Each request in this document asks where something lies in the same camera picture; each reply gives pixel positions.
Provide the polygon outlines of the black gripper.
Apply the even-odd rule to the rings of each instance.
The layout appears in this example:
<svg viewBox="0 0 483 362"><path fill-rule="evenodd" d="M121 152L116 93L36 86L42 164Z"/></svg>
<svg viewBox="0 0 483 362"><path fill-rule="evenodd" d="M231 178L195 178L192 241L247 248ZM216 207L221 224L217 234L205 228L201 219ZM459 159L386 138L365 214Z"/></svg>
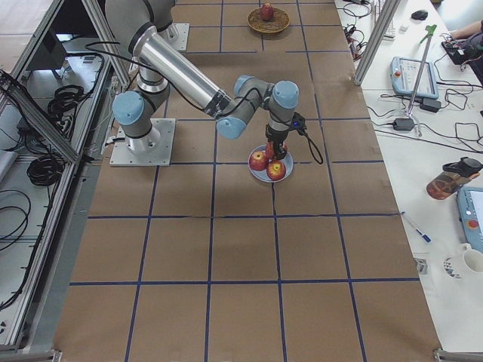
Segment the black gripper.
<svg viewBox="0 0 483 362"><path fill-rule="evenodd" d="M289 132L289 127L279 130L271 124L266 124L266 151L274 148L274 159L282 160L288 154L288 146L285 140L287 139Z"/></svg>

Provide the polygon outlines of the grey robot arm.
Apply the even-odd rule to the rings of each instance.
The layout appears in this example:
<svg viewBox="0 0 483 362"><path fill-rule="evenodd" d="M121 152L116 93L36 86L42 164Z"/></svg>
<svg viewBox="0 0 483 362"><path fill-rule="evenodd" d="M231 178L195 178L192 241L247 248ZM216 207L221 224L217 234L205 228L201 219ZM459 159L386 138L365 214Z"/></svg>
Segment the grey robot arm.
<svg viewBox="0 0 483 362"><path fill-rule="evenodd" d="M266 138L275 159L288 153L285 140L299 126L299 88L291 81L275 84L254 76L240 76L230 97L193 63L175 50L169 39L173 30L174 1L107 1L105 15L115 40L148 72L138 84L167 81L195 102L217 122L217 131L227 139L238 138L258 109L269 113Z"/></svg>

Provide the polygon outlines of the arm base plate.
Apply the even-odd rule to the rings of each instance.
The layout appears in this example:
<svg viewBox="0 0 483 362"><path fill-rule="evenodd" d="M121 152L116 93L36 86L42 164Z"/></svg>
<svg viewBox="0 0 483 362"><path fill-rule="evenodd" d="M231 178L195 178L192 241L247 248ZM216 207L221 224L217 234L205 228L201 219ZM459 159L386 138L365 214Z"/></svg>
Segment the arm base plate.
<svg viewBox="0 0 483 362"><path fill-rule="evenodd" d="M171 163L176 119L152 118L152 129L145 137L133 139L119 127L109 164L113 167L168 167Z"/></svg>
<svg viewBox="0 0 483 362"><path fill-rule="evenodd" d="M184 52L187 49L189 37L188 23L172 23L159 35L175 50Z"/></svg>

